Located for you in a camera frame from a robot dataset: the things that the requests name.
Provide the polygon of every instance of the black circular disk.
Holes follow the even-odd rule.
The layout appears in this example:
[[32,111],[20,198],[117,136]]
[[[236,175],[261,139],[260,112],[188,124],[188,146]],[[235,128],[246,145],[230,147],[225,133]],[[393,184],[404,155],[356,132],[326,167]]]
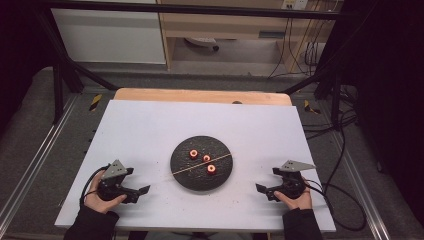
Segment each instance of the black circular disk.
[[[190,151],[197,150],[196,159],[190,158]],[[184,140],[175,148],[171,157],[172,173],[188,169],[203,163],[202,158],[209,155],[211,160],[230,154],[230,150],[218,139],[208,136],[196,136]],[[233,169],[231,155],[210,163],[215,166],[215,175],[207,173],[209,164],[174,174],[175,179],[184,187],[194,191],[208,191],[221,186],[230,176]]]

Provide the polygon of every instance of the sleeve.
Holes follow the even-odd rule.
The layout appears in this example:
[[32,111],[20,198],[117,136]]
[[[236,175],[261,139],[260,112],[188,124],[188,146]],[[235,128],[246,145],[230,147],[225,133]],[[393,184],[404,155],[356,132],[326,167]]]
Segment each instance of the sleeve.
[[74,224],[66,231],[64,240],[109,240],[118,219],[118,214],[114,212],[103,214],[82,205]]
[[312,209],[293,209],[283,215],[286,240],[322,240],[315,214]]

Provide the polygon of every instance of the thin stick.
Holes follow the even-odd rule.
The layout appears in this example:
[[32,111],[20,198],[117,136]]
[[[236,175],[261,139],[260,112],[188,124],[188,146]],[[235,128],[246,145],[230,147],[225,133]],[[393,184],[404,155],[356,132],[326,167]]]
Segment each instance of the thin stick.
[[217,157],[217,158],[215,158],[215,159],[210,160],[209,162],[205,162],[205,163],[197,164],[197,165],[194,165],[193,167],[189,167],[189,168],[183,169],[183,170],[181,170],[181,171],[174,172],[174,173],[172,173],[172,175],[175,175],[175,174],[178,174],[178,173],[182,173],[182,172],[188,171],[188,170],[190,170],[190,169],[193,169],[193,168],[196,168],[196,167],[199,167],[199,166],[202,166],[202,165],[205,165],[205,164],[211,163],[211,162],[218,161],[218,160],[223,159],[223,158],[225,158],[225,157],[228,157],[228,156],[230,156],[230,155],[231,155],[231,153],[229,153],[229,154],[227,154],[227,155],[224,155],[224,156],[221,156],[221,157]]

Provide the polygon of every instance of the metal stand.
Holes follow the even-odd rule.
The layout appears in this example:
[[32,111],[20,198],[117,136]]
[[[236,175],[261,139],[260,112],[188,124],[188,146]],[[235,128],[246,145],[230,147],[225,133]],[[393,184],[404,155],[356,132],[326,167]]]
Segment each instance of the metal stand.
[[43,30],[41,33],[45,34],[50,42],[50,45],[54,51],[54,58],[56,64],[53,66],[54,75],[54,93],[55,93],[55,117],[53,123],[56,124],[63,114],[63,84],[62,80],[65,81],[69,90],[73,93],[80,93],[84,89],[84,85],[78,73],[83,74],[102,85],[109,90],[118,90],[119,87],[107,82],[103,78],[90,72],[86,68],[82,67],[78,63],[74,62],[66,52],[65,46],[63,45],[60,35],[58,36],[46,17],[46,8],[36,4],[29,4],[24,7],[30,8],[29,12],[32,12],[36,19],[39,27]]

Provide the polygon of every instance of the white table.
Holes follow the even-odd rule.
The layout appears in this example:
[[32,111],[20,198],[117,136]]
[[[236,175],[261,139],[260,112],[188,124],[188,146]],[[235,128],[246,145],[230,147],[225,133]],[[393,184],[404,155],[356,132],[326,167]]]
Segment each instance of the white table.
[[[170,158],[183,140],[197,135],[219,139],[233,153],[233,171],[219,188],[190,191],[173,178]],[[269,202],[255,183],[281,184],[272,174],[286,160],[313,164],[295,107],[222,103],[110,101],[55,225],[70,227],[89,176],[120,159],[134,173],[125,187],[151,185],[137,204],[121,204],[119,230],[281,231],[287,207]],[[316,170],[302,175],[320,182]],[[324,199],[312,191],[321,231],[335,231]]]

